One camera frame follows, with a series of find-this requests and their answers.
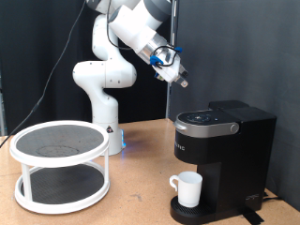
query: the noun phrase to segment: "coffee maker drip tray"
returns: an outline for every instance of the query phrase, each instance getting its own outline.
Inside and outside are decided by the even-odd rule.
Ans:
[[[178,202],[178,196],[171,200],[171,216],[182,224],[204,224],[215,220],[215,213],[210,207],[200,200],[193,208],[187,208]]]

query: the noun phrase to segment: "white mug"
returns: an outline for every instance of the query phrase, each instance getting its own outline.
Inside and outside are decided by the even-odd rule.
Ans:
[[[181,172],[178,176],[173,175],[170,177],[170,185],[178,189],[178,201],[181,205],[192,208],[199,204],[201,187],[203,184],[203,178],[196,172]]]

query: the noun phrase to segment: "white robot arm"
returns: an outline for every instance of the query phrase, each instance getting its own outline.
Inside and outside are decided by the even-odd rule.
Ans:
[[[188,73],[180,65],[173,47],[155,31],[170,17],[169,0],[86,0],[86,3],[103,13],[94,23],[92,46],[93,53],[102,61],[78,63],[73,78],[89,96],[93,123],[107,129],[109,155],[115,155],[125,147],[118,126],[118,102],[103,88],[130,87],[137,79],[136,69],[119,52],[117,37],[144,62],[153,65],[158,79],[186,87],[188,82],[183,76]],[[105,14],[110,16],[109,30]]]
[[[109,19],[114,33],[141,59],[152,64],[160,80],[188,86],[188,72],[180,64],[177,51],[155,30],[170,17],[169,0],[142,0],[133,10],[119,7]]]

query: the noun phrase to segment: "black mesh surface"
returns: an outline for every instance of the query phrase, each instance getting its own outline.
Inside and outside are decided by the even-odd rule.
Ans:
[[[35,157],[63,158],[88,152],[103,140],[103,135],[90,127],[62,125],[25,134],[18,140],[17,149]]]
[[[74,203],[95,194],[103,184],[104,177],[100,171],[82,164],[46,168],[31,174],[32,196],[36,203]]]

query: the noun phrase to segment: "coffee maker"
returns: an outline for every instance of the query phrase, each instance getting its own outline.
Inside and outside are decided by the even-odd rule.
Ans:
[[[194,208],[174,197],[171,216],[183,224],[204,224],[260,210],[276,120],[236,100],[177,115],[174,154],[198,165],[202,192]]]

